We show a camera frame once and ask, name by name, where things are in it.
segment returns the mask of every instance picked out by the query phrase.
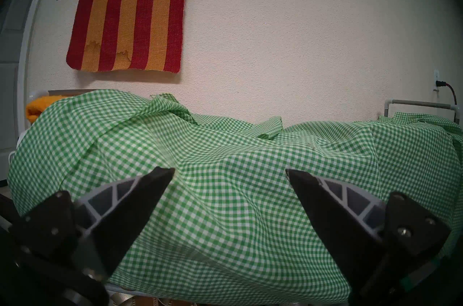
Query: gingham fabric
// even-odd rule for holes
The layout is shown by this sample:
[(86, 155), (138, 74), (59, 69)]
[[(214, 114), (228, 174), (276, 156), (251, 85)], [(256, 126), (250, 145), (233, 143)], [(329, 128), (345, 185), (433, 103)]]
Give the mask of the gingham fabric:
[(13, 159), (25, 213), (59, 189), (73, 200), (102, 183), (175, 167), (152, 217), (111, 281), (220, 305), (345, 301), (349, 287), (311, 227), (284, 170), (338, 179), (387, 200), (406, 193), (462, 226), (462, 130), (434, 115), (314, 121), (283, 129), (190, 113), (172, 95), (96, 90), (54, 103)]

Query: screw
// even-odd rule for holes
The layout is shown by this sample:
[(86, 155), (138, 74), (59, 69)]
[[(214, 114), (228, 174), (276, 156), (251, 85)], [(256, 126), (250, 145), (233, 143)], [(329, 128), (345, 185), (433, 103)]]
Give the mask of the screw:
[(405, 237), (411, 237), (412, 236), (412, 232), (410, 230), (408, 230), (406, 227), (399, 227), (397, 228), (397, 232), (402, 235), (402, 236), (405, 236)]

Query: green gingham cloth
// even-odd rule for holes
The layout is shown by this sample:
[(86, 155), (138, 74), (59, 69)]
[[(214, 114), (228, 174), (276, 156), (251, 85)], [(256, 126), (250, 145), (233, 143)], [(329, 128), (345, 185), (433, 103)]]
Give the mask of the green gingham cloth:
[(103, 183), (174, 167), (112, 282), (220, 305), (335, 303), (349, 286), (284, 170), (350, 182), (383, 200), (406, 193), (452, 228), (446, 255), (463, 220), (462, 141), (459, 126), (435, 115), (283, 129), (279, 117), (255, 125), (193, 114), (170, 94), (96, 90), (45, 110), (8, 183), (24, 214), (58, 190), (76, 200)]

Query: orange cloth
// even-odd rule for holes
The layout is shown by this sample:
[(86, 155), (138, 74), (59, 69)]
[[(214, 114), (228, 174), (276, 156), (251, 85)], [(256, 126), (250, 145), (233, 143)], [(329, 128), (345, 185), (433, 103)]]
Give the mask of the orange cloth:
[(26, 118), (32, 124), (34, 123), (38, 116), (42, 114), (42, 112), (48, 108), (52, 103), (56, 102), (57, 100), (66, 98), (63, 95), (46, 95), (44, 97), (37, 98), (33, 100), (26, 106)]

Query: wall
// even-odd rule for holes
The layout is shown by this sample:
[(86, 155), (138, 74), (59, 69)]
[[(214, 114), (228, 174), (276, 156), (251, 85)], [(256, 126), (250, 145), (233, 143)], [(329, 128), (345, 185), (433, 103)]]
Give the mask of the wall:
[(77, 2), (40, 0), (29, 91), (171, 92), (196, 113), (250, 122), (280, 115), (286, 126), (376, 119), (386, 98), (452, 103), (448, 89), (432, 92), (436, 68), (463, 98), (463, 23), (453, 0), (186, 0), (178, 75), (69, 68)]

